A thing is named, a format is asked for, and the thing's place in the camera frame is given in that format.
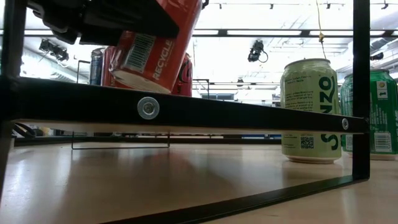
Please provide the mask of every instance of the bolt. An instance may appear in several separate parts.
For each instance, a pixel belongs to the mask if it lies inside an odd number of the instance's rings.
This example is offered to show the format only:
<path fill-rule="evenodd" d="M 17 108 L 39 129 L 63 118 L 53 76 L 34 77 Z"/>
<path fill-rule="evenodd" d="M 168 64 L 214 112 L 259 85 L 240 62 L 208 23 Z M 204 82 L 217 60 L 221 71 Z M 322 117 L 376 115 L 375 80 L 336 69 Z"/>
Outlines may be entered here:
<path fill-rule="evenodd" d="M 138 114 L 144 119 L 154 119 L 159 114 L 159 103 L 152 97 L 144 97 L 137 104 Z"/>
<path fill-rule="evenodd" d="M 145 114 L 151 115 L 155 111 L 155 106 L 153 103 L 145 103 L 143 106 L 143 110 Z"/>
<path fill-rule="evenodd" d="M 348 129 L 348 120 L 346 118 L 343 118 L 341 124 L 343 125 L 344 130 Z"/>

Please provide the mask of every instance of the cable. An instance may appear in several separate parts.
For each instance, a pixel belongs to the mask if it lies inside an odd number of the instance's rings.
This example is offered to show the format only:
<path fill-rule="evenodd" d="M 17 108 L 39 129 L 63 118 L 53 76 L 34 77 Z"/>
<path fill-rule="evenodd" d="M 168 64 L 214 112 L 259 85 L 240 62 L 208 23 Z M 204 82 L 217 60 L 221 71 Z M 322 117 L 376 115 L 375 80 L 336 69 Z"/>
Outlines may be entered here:
<path fill-rule="evenodd" d="M 318 9 L 318 25 L 319 25 L 319 42 L 322 45 L 322 52 L 323 52 L 323 56 L 325 56 L 326 58 L 326 54 L 325 54 L 325 48 L 323 47 L 323 38 L 325 37 L 325 35 L 322 34 L 322 28 L 321 28 L 321 14 L 319 11 L 319 5 L 318 5 L 318 0 L 315 0 L 316 4 L 317 4 L 317 9 Z"/>
<path fill-rule="evenodd" d="M 43 55 L 43 57 L 42 57 L 37 63 L 40 63 L 40 62 L 43 60 L 43 58 L 44 58 L 47 54 L 49 54 L 49 52 L 45 53 L 45 54 Z"/>
<path fill-rule="evenodd" d="M 266 56 L 267 56 L 267 60 L 265 60 L 265 61 L 261 61 L 260 59 L 258 60 L 259 62 L 261 62 L 261 63 L 266 63 L 266 62 L 268 62 L 268 54 L 267 54 L 267 52 L 265 52 L 265 51 L 262 51 Z"/>
<path fill-rule="evenodd" d="M 260 65 L 261 66 L 261 69 L 255 74 L 255 75 L 250 75 L 249 77 L 256 77 L 258 74 L 260 74 L 260 72 L 262 71 L 262 69 L 264 68 L 263 66 L 263 64 L 262 65 Z"/>

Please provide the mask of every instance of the green can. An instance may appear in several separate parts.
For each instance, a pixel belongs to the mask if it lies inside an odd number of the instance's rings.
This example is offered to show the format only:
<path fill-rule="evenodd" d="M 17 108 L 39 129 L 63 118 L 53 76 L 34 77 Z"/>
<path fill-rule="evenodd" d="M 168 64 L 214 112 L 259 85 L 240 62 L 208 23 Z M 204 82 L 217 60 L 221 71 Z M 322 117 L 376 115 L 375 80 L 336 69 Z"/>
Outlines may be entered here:
<path fill-rule="evenodd" d="M 341 114 L 353 115 L 353 76 L 340 89 Z M 388 70 L 371 70 L 371 159 L 395 160 L 398 151 L 397 83 Z M 343 136 L 343 150 L 353 151 L 353 135 Z"/>
<path fill-rule="evenodd" d="M 329 60 L 314 58 L 288 64 L 280 90 L 283 108 L 340 113 L 337 74 Z M 296 162 L 333 163 L 341 157 L 340 135 L 287 133 L 282 135 L 282 153 Z"/>

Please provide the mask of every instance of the ceiling light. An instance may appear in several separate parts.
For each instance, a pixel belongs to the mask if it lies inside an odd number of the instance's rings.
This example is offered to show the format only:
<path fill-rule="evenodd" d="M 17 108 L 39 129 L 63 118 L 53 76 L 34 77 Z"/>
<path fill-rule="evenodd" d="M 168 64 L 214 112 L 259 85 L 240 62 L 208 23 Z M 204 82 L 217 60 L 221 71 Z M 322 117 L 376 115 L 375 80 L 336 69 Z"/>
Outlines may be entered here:
<path fill-rule="evenodd" d="M 311 31 L 310 32 L 310 35 L 319 35 L 319 31 Z M 346 35 L 346 36 L 351 36 L 351 35 L 353 35 L 354 34 L 354 32 L 353 31 L 350 31 L 350 30 L 338 30 L 338 31 L 322 31 L 322 34 L 323 35 L 325 35 L 325 36 L 328 36 L 328 35 Z"/>
<path fill-rule="evenodd" d="M 193 35 L 217 35 L 218 30 L 194 30 Z"/>
<path fill-rule="evenodd" d="M 25 30 L 25 35 L 53 35 L 51 30 Z"/>
<path fill-rule="evenodd" d="M 382 35 L 383 33 L 385 33 L 385 31 L 383 30 L 371 31 L 371 35 Z"/>
<path fill-rule="evenodd" d="M 300 35 L 299 30 L 229 30 L 228 35 Z"/>

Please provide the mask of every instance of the red can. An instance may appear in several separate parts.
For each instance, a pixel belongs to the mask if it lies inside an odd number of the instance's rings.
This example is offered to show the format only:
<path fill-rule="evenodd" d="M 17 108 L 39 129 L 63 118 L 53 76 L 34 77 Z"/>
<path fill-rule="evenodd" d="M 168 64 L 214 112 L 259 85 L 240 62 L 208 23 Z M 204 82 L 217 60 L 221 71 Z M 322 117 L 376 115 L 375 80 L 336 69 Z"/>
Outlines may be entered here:
<path fill-rule="evenodd" d="M 116 87 L 116 88 L 128 88 L 131 89 L 131 87 L 128 87 L 126 85 L 123 85 L 122 83 L 118 82 L 112 75 L 112 73 L 109 71 L 109 67 L 111 65 L 111 61 L 113 59 L 113 55 L 115 52 L 116 48 L 115 47 L 107 47 L 104 51 L 104 62 L 103 62 L 103 75 L 102 75 L 102 86 L 110 86 L 110 87 Z"/>
<path fill-rule="evenodd" d="M 121 83 L 137 90 L 170 93 L 200 15 L 202 1 L 157 2 L 179 26 L 177 38 L 123 32 L 112 61 L 112 74 Z"/>
<path fill-rule="evenodd" d="M 185 54 L 172 94 L 192 96 L 192 62 L 189 54 Z"/>

